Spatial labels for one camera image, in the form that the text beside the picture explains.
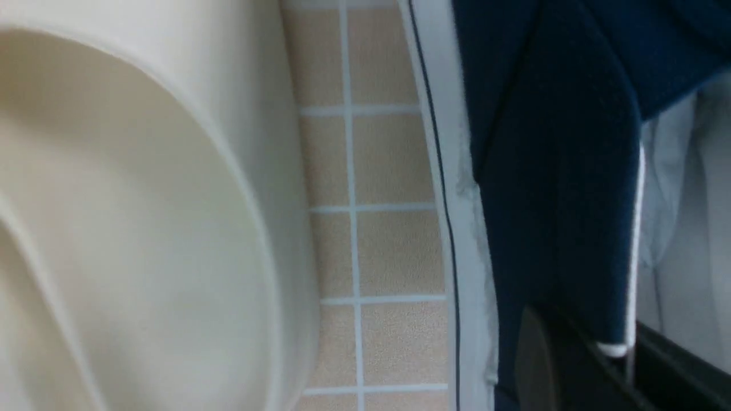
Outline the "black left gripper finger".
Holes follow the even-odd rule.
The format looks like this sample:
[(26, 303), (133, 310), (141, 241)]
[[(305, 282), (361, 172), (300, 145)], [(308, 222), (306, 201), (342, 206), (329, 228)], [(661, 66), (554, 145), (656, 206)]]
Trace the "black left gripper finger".
[(563, 313), (523, 311), (515, 357), (522, 410), (728, 410), (728, 373), (638, 325), (633, 377)]

